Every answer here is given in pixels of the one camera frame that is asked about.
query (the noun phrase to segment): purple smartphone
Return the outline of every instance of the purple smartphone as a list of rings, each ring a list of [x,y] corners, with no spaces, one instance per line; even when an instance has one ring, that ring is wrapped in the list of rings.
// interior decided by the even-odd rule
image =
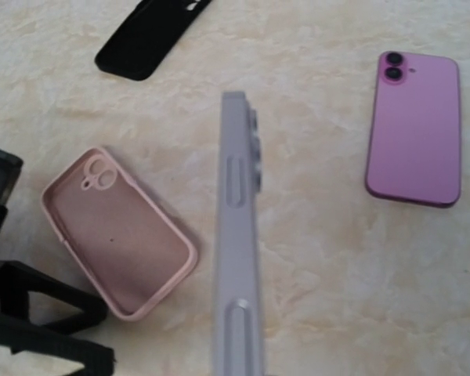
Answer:
[[[440,208],[461,192],[457,64],[385,52],[378,65],[366,188],[373,196]]]

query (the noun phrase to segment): camera lens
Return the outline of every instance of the camera lens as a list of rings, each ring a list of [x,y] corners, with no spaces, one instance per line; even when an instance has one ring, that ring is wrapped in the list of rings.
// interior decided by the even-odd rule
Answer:
[[[394,67],[386,68],[385,76],[392,81],[398,81],[402,78],[402,71]]]
[[[388,64],[393,65],[394,67],[398,67],[404,61],[402,55],[397,52],[391,52],[386,56],[386,61]]]

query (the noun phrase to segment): beige surface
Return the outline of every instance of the beige surface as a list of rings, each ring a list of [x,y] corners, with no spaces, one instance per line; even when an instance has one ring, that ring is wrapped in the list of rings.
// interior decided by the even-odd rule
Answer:
[[[202,260],[143,322],[111,319],[84,337],[116,349],[117,375],[208,375],[220,93],[243,89],[263,146],[269,374],[470,376],[470,0],[214,0],[144,82],[92,63],[132,3],[0,1],[0,147],[26,162],[0,259],[87,287],[38,199],[86,148],[113,146],[199,236]],[[461,67],[464,191],[454,208],[364,191],[386,49]],[[69,369],[0,354],[2,375]]]

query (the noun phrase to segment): gray device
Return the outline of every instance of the gray device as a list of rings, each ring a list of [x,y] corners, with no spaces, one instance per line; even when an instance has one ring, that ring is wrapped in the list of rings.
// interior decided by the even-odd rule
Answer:
[[[263,376],[255,207],[261,149],[256,111],[243,92],[222,96],[218,180],[214,376]]]

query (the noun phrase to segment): black bracket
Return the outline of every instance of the black bracket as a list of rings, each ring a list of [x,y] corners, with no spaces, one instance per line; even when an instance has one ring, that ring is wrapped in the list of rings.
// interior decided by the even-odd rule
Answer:
[[[82,312],[41,326],[32,324],[30,292],[43,293]],[[0,262],[0,345],[10,347],[13,353],[27,350],[85,365],[70,376],[111,376],[114,373],[112,349],[67,336],[96,326],[107,313],[107,305],[100,298],[21,262]]]

